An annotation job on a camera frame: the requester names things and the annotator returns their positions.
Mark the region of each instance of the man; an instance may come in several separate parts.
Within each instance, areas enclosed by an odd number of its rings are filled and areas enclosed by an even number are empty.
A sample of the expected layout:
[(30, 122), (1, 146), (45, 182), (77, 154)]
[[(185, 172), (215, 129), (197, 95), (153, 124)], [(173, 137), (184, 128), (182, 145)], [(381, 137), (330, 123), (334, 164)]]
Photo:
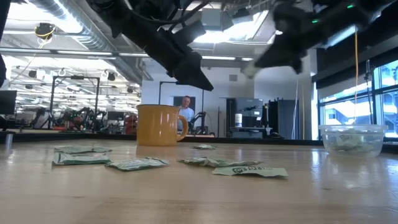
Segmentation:
[[(188, 122), (192, 120), (195, 115), (193, 109), (189, 108), (189, 104), (191, 103), (191, 98), (189, 96), (184, 96), (182, 98), (182, 104), (180, 106), (179, 114), (187, 119)], [(178, 121), (178, 130), (182, 130), (182, 122)]]

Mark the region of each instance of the white shirt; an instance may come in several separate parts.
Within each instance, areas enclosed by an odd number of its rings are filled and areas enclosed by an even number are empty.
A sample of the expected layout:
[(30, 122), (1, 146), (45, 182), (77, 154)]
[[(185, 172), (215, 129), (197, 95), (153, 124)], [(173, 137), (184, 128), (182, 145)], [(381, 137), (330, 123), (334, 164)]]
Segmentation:
[[(193, 112), (193, 109), (191, 108), (182, 108), (180, 106), (179, 115), (183, 116), (188, 122), (190, 122), (195, 116), (195, 112)], [(180, 120), (178, 121), (178, 130), (182, 130), (182, 122)]]

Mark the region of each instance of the green packet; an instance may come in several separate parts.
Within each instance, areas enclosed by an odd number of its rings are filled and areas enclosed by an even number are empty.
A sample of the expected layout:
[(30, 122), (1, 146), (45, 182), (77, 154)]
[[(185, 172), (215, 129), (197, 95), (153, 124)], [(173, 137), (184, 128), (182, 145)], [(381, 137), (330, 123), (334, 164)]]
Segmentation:
[(238, 167), (222, 167), (216, 168), (213, 174), (220, 175), (241, 175), (241, 174), (258, 174), (263, 177), (287, 177), (287, 172), (284, 168), (268, 168), (268, 167), (252, 167), (252, 166), (238, 166)]
[(62, 152), (54, 153), (54, 165), (84, 165), (84, 164), (107, 164), (111, 162), (107, 155), (88, 156), (71, 155)]
[(167, 160), (146, 157), (144, 159), (126, 159), (119, 162), (112, 162), (105, 166), (113, 167), (121, 171), (134, 171), (153, 167), (163, 167), (169, 164), (170, 162)]
[(97, 146), (63, 146), (56, 147), (54, 152), (64, 152), (69, 154), (85, 153), (85, 152), (111, 152), (112, 149)]
[(207, 145), (207, 144), (200, 144), (193, 147), (194, 149), (216, 149), (216, 147)]
[(177, 161), (183, 162), (185, 164), (210, 166), (210, 167), (253, 166), (253, 165), (262, 164), (261, 161), (229, 161), (226, 159), (212, 159), (207, 157), (177, 159)]

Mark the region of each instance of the mug handle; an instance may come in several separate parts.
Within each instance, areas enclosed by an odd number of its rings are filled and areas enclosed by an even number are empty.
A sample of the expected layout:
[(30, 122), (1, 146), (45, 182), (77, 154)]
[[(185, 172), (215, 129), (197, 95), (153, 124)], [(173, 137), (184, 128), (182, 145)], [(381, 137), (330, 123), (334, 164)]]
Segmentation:
[(188, 134), (188, 121), (181, 115), (178, 119), (182, 121), (182, 133), (177, 135), (177, 141), (181, 141)]

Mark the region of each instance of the wooden table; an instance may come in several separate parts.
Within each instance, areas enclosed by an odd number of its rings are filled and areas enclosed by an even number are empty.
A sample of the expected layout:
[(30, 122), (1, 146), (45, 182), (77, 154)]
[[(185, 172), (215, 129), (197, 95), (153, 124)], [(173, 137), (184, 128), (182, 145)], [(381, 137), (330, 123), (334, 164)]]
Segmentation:
[[(104, 146), (116, 161), (159, 157), (169, 167), (120, 172), (102, 165), (52, 167), (53, 147)], [(0, 223), (397, 223), (398, 156), (355, 160), (322, 148), (215, 144), (214, 151), (138, 147), (132, 141), (14, 144), (0, 151)], [(261, 160), (286, 179), (228, 177), (177, 158)]]

